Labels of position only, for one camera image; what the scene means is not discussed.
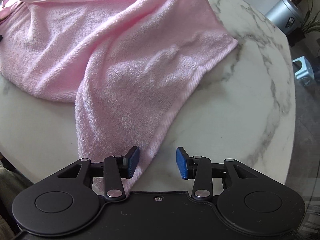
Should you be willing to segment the green potted plant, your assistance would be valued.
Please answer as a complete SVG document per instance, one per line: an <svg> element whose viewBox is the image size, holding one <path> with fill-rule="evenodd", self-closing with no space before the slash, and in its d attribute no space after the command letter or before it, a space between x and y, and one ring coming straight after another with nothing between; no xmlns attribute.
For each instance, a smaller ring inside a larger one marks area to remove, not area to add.
<svg viewBox="0 0 320 240"><path fill-rule="evenodd" d="M315 0L306 0L307 1L307 10L303 19L303 22L300 26L303 35L309 33L317 32L319 33L319 10L313 14L313 7Z"/></svg>

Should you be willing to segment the pink terry towel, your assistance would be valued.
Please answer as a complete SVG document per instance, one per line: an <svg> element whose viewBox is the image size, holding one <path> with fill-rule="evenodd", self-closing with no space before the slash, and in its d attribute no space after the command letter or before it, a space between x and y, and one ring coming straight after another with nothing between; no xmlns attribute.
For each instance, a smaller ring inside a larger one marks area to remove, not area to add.
<svg viewBox="0 0 320 240"><path fill-rule="evenodd" d="M75 105L80 158L139 148L126 192L204 74L238 44L208 0L3 0L1 35L4 78Z"/></svg>

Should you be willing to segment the silver metal trash can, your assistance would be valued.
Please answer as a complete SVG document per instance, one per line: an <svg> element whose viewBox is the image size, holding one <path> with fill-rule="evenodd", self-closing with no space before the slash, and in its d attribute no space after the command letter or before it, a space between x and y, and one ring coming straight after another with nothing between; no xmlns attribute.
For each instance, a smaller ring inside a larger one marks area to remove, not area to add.
<svg viewBox="0 0 320 240"><path fill-rule="evenodd" d="M291 0L279 0L265 15L285 35L289 35L303 22L301 11Z"/></svg>

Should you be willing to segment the light blue plastic stool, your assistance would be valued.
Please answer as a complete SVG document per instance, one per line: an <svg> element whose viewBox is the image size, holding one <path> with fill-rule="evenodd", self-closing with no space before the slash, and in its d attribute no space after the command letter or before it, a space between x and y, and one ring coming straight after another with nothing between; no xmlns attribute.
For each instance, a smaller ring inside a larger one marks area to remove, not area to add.
<svg viewBox="0 0 320 240"><path fill-rule="evenodd" d="M305 56L301 56L292 60L292 63L300 63L300 69L295 72L296 80L299 81L303 86L312 84L315 80L315 76L311 63L308 61L308 59Z"/></svg>

